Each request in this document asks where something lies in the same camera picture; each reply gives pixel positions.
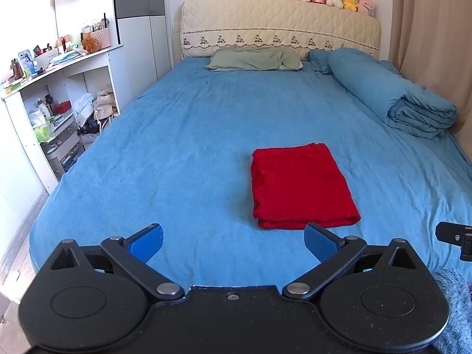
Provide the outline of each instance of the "brown plush toy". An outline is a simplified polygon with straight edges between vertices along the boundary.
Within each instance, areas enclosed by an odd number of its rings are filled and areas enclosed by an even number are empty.
[[[88,53],[95,53],[101,49],[101,42],[87,34],[87,37],[82,40],[82,47]]]

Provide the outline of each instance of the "headboard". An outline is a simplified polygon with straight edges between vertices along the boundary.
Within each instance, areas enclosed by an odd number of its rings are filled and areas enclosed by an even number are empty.
[[[228,45],[311,49],[353,47],[378,58],[379,20],[298,0],[187,0],[180,40],[184,57],[211,56]]]

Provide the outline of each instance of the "pink basket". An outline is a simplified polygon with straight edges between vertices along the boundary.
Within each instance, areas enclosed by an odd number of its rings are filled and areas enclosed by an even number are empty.
[[[110,35],[110,28],[96,30],[91,32],[90,35],[101,42],[101,48],[108,48],[112,46],[112,36]]]

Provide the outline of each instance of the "floor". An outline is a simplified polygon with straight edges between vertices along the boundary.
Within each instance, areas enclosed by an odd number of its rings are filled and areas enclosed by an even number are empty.
[[[31,347],[18,323],[18,305],[35,277],[29,256],[28,237],[23,242],[0,292],[11,301],[0,324],[0,354],[23,354]]]

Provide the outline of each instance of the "red cloth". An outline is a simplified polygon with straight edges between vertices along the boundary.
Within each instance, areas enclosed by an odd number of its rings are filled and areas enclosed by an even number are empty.
[[[353,225],[360,220],[345,178],[325,144],[256,149],[253,216],[264,229]]]

